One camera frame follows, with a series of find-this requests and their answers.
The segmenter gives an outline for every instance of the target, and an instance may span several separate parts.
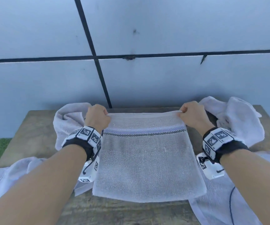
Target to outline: black cable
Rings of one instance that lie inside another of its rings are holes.
[[[230,215],[231,215],[231,220],[232,220],[232,224],[233,225],[235,225],[235,224],[234,224],[234,219],[233,219],[233,214],[232,214],[232,209],[231,209],[231,197],[232,197],[232,193],[233,193],[233,191],[234,191],[235,188],[236,187],[234,186],[234,188],[232,189],[232,191],[230,193],[230,199],[229,199]]]

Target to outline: white wall panel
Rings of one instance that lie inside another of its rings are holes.
[[[81,0],[97,55],[270,49],[270,0]]]
[[[181,106],[213,96],[260,104],[270,115],[270,54],[100,60],[112,106]]]
[[[92,55],[74,0],[0,0],[0,59]]]
[[[93,60],[0,64],[0,137],[13,137],[29,110],[82,102],[108,107]]]

